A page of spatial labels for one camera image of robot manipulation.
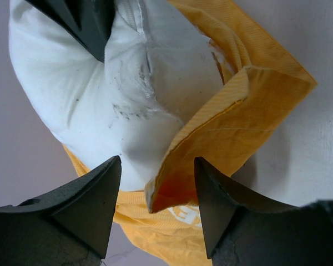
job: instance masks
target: white fabric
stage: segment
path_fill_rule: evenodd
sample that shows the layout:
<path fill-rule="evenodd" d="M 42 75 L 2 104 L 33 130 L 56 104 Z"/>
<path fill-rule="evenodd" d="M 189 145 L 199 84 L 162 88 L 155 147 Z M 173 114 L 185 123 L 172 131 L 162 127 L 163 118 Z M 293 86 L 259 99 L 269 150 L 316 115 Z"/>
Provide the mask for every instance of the white fabric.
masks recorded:
<path fill-rule="evenodd" d="M 294 205 L 333 199 L 333 0 L 235 0 L 317 80 L 238 179 Z"/>
<path fill-rule="evenodd" d="M 11 0 L 9 50 L 52 134 L 89 168 L 120 155 L 120 189 L 136 191 L 223 84 L 206 39 L 167 1 L 116 5 L 105 64 L 24 0 Z"/>

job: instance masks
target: yellow cloth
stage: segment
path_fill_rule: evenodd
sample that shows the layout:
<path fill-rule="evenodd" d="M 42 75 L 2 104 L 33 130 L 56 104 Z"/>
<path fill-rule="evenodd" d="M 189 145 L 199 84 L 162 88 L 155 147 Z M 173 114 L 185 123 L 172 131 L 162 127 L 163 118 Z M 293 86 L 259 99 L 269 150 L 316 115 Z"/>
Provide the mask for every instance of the yellow cloth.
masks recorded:
<path fill-rule="evenodd" d="M 193 207 L 194 158 L 205 157 L 223 173 L 233 174 L 316 82 L 231 0 L 171 3 L 225 52 L 236 74 L 222 66 L 222 91 L 177 134 L 145 192 L 119 192 L 114 221 L 135 246 L 169 265 L 211 265 Z M 67 153 L 78 175 L 89 171 Z M 181 204 L 187 206 L 173 207 Z"/>

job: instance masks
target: folded yellow fabric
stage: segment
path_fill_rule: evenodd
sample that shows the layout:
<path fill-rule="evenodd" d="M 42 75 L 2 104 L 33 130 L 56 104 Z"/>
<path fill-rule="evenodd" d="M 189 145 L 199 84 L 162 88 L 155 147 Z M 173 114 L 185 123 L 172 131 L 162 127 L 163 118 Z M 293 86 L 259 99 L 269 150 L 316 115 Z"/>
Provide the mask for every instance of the folded yellow fabric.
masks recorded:
<path fill-rule="evenodd" d="M 169 265 L 211 265 L 193 207 L 194 158 L 232 175 L 316 82 L 231 0 L 170 2 L 225 52 L 235 74 L 222 67 L 224 88 L 176 135 L 145 192 L 119 192 L 114 221 L 135 246 Z M 78 175 L 89 171 L 67 153 Z"/>
<path fill-rule="evenodd" d="M 311 75 L 232 1 L 172 3 L 217 43 L 236 74 L 174 138 L 158 176 L 145 188 L 151 213 L 197 204 L 195 157 L 206 158 L 231 176 L 316 85 Z M 239 90 L 246 98 L 230 106 L 230 92 Z"/>

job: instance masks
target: wrinkled fabric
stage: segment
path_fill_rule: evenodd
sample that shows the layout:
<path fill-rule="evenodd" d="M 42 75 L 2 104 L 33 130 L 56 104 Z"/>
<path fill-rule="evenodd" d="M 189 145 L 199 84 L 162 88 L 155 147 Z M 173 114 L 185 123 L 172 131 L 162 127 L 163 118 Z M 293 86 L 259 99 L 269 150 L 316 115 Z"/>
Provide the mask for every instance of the wrinkled fabric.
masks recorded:
<path fill-rule="evenodd" d="M 90 169 L 119 155 L 120 189 L 138 191 L 223 81 L 209 39 L 168 2 L 115 4 L 105 64 L 25 0 L 11 0 L 9 51 L 56 139 Z"/>
<path fill-rule="evenodd" d="M 223 89 L 178 132 L 145 194 L 119 193 L 114 220 L 134 245 L 169 265 L 211 265 L 194 206 L 194 157 L 203 156 L 231 175 L 316 82 L 232 1 L 173 4 L 228 55 L 234 73 L 222 65 Z M 68 154 L 79 175 L 89 171 Z"/>

